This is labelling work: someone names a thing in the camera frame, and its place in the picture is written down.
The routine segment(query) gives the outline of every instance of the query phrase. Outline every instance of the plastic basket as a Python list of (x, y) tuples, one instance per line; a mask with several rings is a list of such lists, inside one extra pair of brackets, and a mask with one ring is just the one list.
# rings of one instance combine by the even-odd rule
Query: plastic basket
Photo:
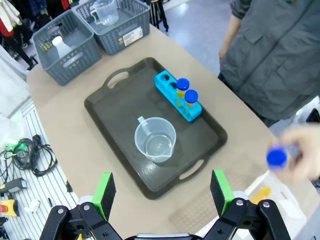
[(75, 11), (93, 29), (95, 40), (108, 55), (114, 55), (150, 32), (149, 6), (139, 0), (115, 0), (119, 20), (110, 26), (95, 24), (90, 15), (95, 1), (78, 6)]
[[(73, 49), (62, 58), (52, 44), (57, 36)], [(32, 36), (32, 42), (41, 68), (60, 85), (67, 84), (101, 58), (93, 31), (72, 10), (38, 30)]]

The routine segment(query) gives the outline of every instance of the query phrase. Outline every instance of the dark gray tray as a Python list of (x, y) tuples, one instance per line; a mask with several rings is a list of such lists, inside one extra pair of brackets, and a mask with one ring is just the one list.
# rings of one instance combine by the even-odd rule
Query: dark gray tray
[[(114, 154), (144, 196), (151, 200), (196, 176), (228, 138), (226, 131), (204, 108), (192, 123), (180, 115), (155, 87), (154, 77), (164, 70), (154, 58), (145, 58), (132, 67), (112, 73), (102, 87), (84, 101)], [(109, 88), (108, 82), (122, 72), (128, 72), (129, 77)], [(174, 126), (176, 143), (172, 157), (166, 162), (155, 164), (136, 148), (134, 136), (140, 116), (145, 119), (161, 117)], [(198, 160), (203, 160), (201, 166), (180, 179)]]

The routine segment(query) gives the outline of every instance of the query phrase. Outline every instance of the yellow liquid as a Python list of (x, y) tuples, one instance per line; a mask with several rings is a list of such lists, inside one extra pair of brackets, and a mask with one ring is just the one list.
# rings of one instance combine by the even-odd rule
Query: yellow liquid
[(180, 99), (185, 98), (185, 93), (186, 93), (186, 91), (181, 91), (179, 89), (176, 90), (176, 94), (177, 94), (178, 98), (180, 98)]
[(196, 105), (196, 103), (188, 103), (188, 102), (186, 102), (185, 104), (188, 108), (191, 108), (191, 109), (194, 108)]

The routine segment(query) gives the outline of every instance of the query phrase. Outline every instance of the blue cap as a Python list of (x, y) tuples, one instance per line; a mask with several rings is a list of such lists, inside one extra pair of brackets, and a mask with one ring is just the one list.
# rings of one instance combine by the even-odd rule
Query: blue cap
[(287, 154), (284, 147), (272, 147), (266, 156), (266, 161), (271, 167), (284, 167), (287, 163)]
[(186, 78), (180, 78), (176, 81), (176, 88), (185, 91), (190, 87), (190, 82)]
[(194, 104), (198, 100), (198, 93), (195, 90), (190, 89), (184, 94), (184, 100), (188, 104)]

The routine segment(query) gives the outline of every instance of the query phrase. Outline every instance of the test tube rack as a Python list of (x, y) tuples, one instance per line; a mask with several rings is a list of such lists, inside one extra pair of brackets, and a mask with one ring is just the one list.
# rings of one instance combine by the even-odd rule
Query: test tube rack
[(184, 99), (178, 98), (177, 80), (168, 71), (162, 71), (156, 75), (154, 85), (188, 122), (192, 122), (201, 114), (202, 107), (199, 102), (196, 102), (191, 108), (187, 107)]

